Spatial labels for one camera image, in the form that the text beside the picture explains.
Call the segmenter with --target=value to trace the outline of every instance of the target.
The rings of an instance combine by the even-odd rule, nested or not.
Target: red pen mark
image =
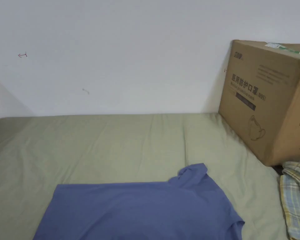
[[[21,56],[26,56],[26,57],[28,57],[28,56],[27,56],[27,52],[25,52],[25,54],[19,54],[18,56],[19,56],[19,57],[21,57]]]

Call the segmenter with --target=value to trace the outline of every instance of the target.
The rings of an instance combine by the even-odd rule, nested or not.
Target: bed
[[[243,239],[287,239],[279,176],[219,114],[0,119],[0,239],[32,239],[60,183],[166,181],[204,163]]]

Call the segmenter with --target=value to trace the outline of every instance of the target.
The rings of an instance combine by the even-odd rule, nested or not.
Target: green bed sheet
[[[166,181],[205,163],[246,222],[243,239],[286,239],[278,175],[218,114],[0,119],[0,239],[30,240],[60,183]]]

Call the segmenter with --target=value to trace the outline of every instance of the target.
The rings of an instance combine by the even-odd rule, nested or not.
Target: white wall
[[[232,39],[299,43],[300,0],[0,1],[0,118],[215,112]]]

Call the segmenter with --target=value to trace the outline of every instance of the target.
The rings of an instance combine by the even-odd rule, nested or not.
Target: plaid fabric
[[[300,162],[285,162],[280,178],[281,201],[290,239],[300,240]]]

